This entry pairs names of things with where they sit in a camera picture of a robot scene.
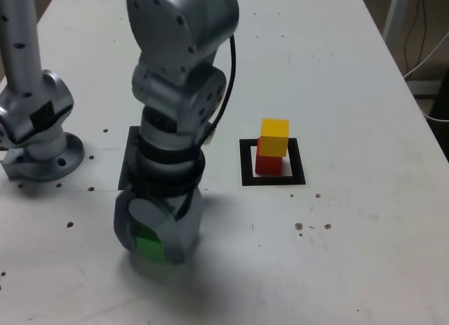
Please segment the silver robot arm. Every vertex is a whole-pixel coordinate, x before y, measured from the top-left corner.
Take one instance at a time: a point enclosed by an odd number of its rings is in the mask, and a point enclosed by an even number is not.
[[[34,0],[0,0],[0,49],[8,85],[0,94],[2,166],[10,179],[51,181],[82,162],[82,142],[61,127],[73,108],[62,79],[41,67]]]
[[[128,250],[142,232],[165,259],[186,260],[199,233],[198,184],[206,164],[204,140],[217,125],[235,74],[232,34],[237,0],[126,0],[141,49],[133,94],[145,107],[131,128],[114,214],[114,231]],[[231,37],[232,77],[213,67],[218,46]],[[82,142],[62,130],[73,108],[64,82],[41,69],[34,0],[0,0],[0,49],[7,87],[0,95],[0,146],[10,179],[50,181],[82,161]]]
[[[142,50],[133,94],[145,108],[140,129],[128,137],[126,190],[116,200],[114,229],[129,250],[135,250],[140,230],[148,229],[166,259],[180,263],[198,237],[197,185],[205,166],[200,147],[217,123],[208,120],[226,89],[226,77],[212,64],[237,27],[239,7],[237,0],[126,1]]]

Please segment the white table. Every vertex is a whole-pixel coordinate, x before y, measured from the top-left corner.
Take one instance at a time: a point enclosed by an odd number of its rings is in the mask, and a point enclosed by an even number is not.
[[[449,165],[363,1],[239,3],[201,241],[186,265],[161,267],[131,260],[112,229],[142,109],[125,0],[53,0],[43,67],[70,87],[65,130],[95,158],[22,189],[1,172],[0,324],[448,323]],[[216,65],[229,71],[227,44]],[[239,139],[262,117],[290,120],[307,185],[241,186]]]

